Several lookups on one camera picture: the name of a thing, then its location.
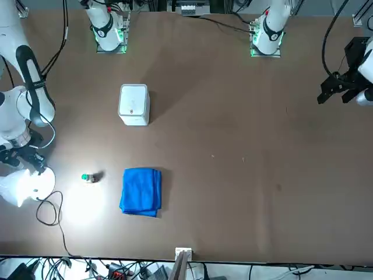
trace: white cable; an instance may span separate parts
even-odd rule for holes
[[[30,145],[29,147],[31,147],[31,148],[34,148],[34,149],[44,149],[44,148],[46,148],[46,147],[48,147],[52,142],[53,142],[53,140],[54,140],[54,138],[55,138],[55,136],[56,136],[56,130],[55,130],[55,128],[53,127],[53,125],[46,119],[46,118],[44,118],[47,122],[48,122],[48,124],[49,124],[49,126],[52,128],[52,130],[53,130],[53,136],[52,136],[52,138],[49,140],[49,142],[48,143],[46,143],[44,146],[42,146],[42,147],[38,147],[38,146],[34,146],[34,145]]]
[[[295,272],[302,272],[302,271],[306,271],[306,270],[310,270],[312,268],[314,268],[315,266],[314,265],[310,265],[309,267],[302,267],[302,268],[297,268],[297,269],[294,269],[294,270],[291,270],[291,271],[287,271],[285,273],[282,273],[280,274],[279,276],[275,277],[275,278],[272,278],[270,280],[281,280],[283,278],[285,278],[286,276],[292,274],[292,273],[295,273]]]

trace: small bottle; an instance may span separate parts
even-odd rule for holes
[[[94,183],[96,181],[93,174],[83,174],[82,180],[86,183]]]

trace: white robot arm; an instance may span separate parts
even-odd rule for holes
[[[0,1],[0,55],[16,68],[25,84],[0,92],[1,152],[29,144],[31,135],[25,119],[43,127],[55,114],[54,102],[24,35],[15,0]]]
[[[109,12],[105,0],[97,3],[92,0],[80,0],[80,4],[86,10],[91,21],[94,35],[100,47],[104,51],[114,51],[121,43],[123,37],[119,36],[119,30],[123,28],[123,19],[115,12]]]
[[[364,53],[364,58],[358,71],[362,76],[373,83],[373,37],[367,43],[367,48]],[[359,105],[373,105],[373,86],[364,89],[356,96],[356,102]]]
[[[290,12],[288,0],[273,0],[259,18],[260,30],[253,44],[261,53],[271,55],[277,51]]]

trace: floor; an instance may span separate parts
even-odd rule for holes
[[[36,259],[29,259],[29,258],[13,258],[8,259],[3,262],[0,262],[0,278],[8,277],[13,270],[22,262],[27,263],[28,261],[30,264],[35,261]],[[40,260],[40,265],[38,266],[35,276],[36,280],[43,280],[41,278],[41,267],[42,263],[45,259]],[[104,260],[105,264],[109,264],[111,261]],[[101,275],[107,276],[108,270],[106,267],[103,266],[101,262],[98,260],[93,261],[96,265],[96,270]],[[123,261],[124,265],[130,264],[129,261]],[[150,272],[155,272],[158,267],[164,265],[165,269],[168,274],[170,274],[173,263],[169,262],[157,262],[149,266]],[[201,264],[191,264],[193,275],[190,272],[190,269],[187,271],[187,280],[197,280],[203,278],[203,267]],[[46,279],[49,267],[48,263],[44,267],[44,279]],[[89,272],[85,272],[86,270],[86,263],[82,260],[72,260],[71,268],[63,266],[59,269],[61,275],[66,280],[83,280],[86,278],[92,277],[92,274]],[[249,265],[229,265],[229,264],[207,264],[207,270],[209,273],[210,278],[213,277],[226,277],[226,278],[217,278],[219,280],[227,279],[227,280],[248,280],[249,276]],[[251,273],[251,279],[275,279],[279,275],[287,272],[287,268],[279,268],[279,267],[264,267],[264,266],[254,266]],[[284,280],[297,280],[298,276],[295,275],[287,275],[286,277],[282,278]],[[373,272],[357,272],[357,271],[341,271],[341,270],[332,270],[332,269],[313,269],[309,273],[302,275],[301,279],[303,280],[350,280],[350,279],[373,279]]]

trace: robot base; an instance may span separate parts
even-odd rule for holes
[[[261,24],[260,19],[255,19],[253,22],[251,22],[249,24],[249,30],[255,32],[255,34],[250,34],[250,56],[251,57],[277,57],[277,58],[280,58],[281,57],[280,46],[281,46],[281,42],[282,42],[282,38],[284,36],[284,33],[282,33],[282,35],[280,37],[280,43],[279,43],[279,47],[277,48],[277,51],[273,54],[270,54],[270,55],[264,54],[264,53],[260,52],[258,50],[258,48],[254,45],[254,41],[256,40],[257,34],[261,30],[260,24]]]
[[[122,41],[119,46],[112,50],[112,51],[105,51],[103,50],[100,45],[97,43],[97,50],[96,52],[98,54],[125,54],[127,52],[127,46],[128,46],[128,32],[129,32],[129,21],[131,19],[131,11],[128,12],[127,16],[120,16],[119,26],[121,25],[121,29],[118,30],[118,37]]]

